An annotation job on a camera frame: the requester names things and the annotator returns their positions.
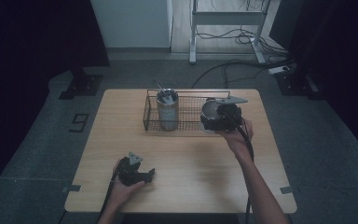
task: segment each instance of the metal can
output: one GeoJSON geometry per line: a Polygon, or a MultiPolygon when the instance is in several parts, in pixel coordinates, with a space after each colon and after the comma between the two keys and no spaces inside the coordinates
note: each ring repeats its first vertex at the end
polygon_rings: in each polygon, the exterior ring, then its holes
{"type": "Polygon", "coordinates": [[[157,93],[158,119],[161,128],[172,131],[179,124],[179,96],[173,89],[163,89],[157,93]]]}

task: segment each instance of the metal frame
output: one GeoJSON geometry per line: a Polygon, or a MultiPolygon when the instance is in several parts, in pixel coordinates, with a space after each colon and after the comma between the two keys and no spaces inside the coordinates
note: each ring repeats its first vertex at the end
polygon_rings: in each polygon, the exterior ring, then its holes
{"type": "Polygon", "coordinates": [[[191,38],[190,38],[190,63],[196,63],[196,27],[197,25],[257,25],[255,38],[251,38],[252,48],[259,63],[265,63],[259,39],[263,30],[264,22],[269,11],[267,0],[263,11],[259,12],[206,12],[197,11],[197,1],[193,0],[193,10],[191,12],[191,38]]]}

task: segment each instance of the white wall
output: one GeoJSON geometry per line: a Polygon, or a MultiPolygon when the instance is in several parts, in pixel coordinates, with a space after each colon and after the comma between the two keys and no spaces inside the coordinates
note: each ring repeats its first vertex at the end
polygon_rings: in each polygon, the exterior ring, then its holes
{"type": "Polygon", "coordinates": [[[172,0],[91,0],[107,48],[169,48],[172,0]]]}

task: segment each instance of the black stand base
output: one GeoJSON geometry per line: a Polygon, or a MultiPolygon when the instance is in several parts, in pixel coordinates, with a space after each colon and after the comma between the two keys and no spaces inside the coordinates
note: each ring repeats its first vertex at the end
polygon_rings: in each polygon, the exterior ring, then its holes
{"type": "Polygon", "coordinates": [[[102,75],[87,75],[74,78],[66,91],[60,95],[60,100],[72,100],[75,96],[95,96],[100,87],[102,75]]]}
{"type": "Polygon", "coordinates": [[[296,77],[293,74],[277,74],[275,78],[282,95],[308,96],[311,100],[324,99],[310,76],[296,77]]]}

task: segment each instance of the table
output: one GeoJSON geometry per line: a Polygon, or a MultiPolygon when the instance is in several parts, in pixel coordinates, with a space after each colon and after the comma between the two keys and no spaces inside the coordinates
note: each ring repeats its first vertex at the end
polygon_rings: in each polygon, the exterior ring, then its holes
{"type": "MultiPolygon", "coordinates": [[[[216,96],[202,91],[194,95],[216,96]]],[[[242,115],[254,124],[255,164],[284,213],[294,213],[290,187],[269,121],[256,90],[230,90],[246,98],[242,115]]],[[[241,168],[226,141],[217,134],[180,136],[150,134],[143,115],[146,90],[107,90],[104,93],[68,194],[69,212],[100,212],[113,166],[128,152],[144,158],[139,172],[156,168],[153,182],[122,207],[123,213],[243,213],[247,191],[241,168]]]]}

